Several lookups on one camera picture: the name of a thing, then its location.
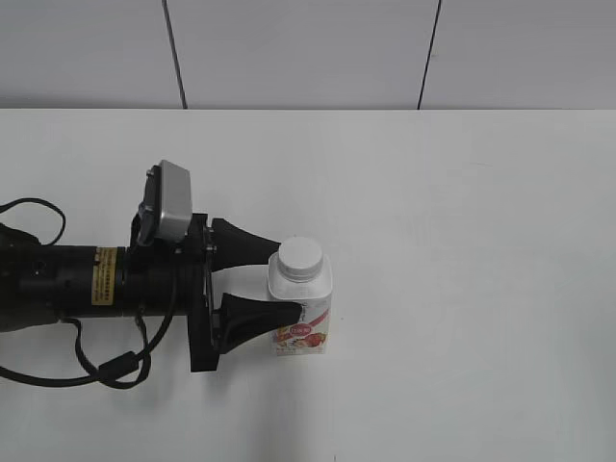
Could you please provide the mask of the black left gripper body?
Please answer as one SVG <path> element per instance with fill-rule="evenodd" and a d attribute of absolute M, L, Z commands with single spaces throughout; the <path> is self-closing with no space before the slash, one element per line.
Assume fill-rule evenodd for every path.
<path fill-rule="evenodd" d="M 178 244 L 156 239 L 140 245 L 141 218 L 135 216 L 123 263 L 123 314 L 186 317 L 192 372 L 214 372 L 220 357 L 213 322 L 214 244 L 207 218 L 194 214 Z"/>

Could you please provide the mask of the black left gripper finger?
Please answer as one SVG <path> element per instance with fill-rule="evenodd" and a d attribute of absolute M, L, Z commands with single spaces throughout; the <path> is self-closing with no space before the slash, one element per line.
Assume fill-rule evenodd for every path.
<path fill-rule="evenodd" d="M 212 271 L 266 265 L 281 245 L 248 233 L 223 218 L 212 220 L 211 231 L 216 247 Z"/>
<path fill-rule="evenodd" d="M 302 306 L 293 301 L 255 300 L 225 293 L 217 313 L 218 351 L 226 354 L 256 337 L 298 323 Z"/>

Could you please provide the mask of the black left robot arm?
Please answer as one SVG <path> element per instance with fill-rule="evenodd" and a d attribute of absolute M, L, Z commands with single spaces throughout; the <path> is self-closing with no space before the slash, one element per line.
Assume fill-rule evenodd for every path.
<path fill-rule="evenodd" d="M 264 265 L 279 244 L 222 218 L 192 216 L 178 244 L 128 247 L 43 245 L 6 230 L 1 239 L 1 329 L 53 324 L 66 318 L 184 316 L 192 372 L 213 372 L 221 355 L 299 321 L 293 301 L 214 298 L 214 272 Z"/>

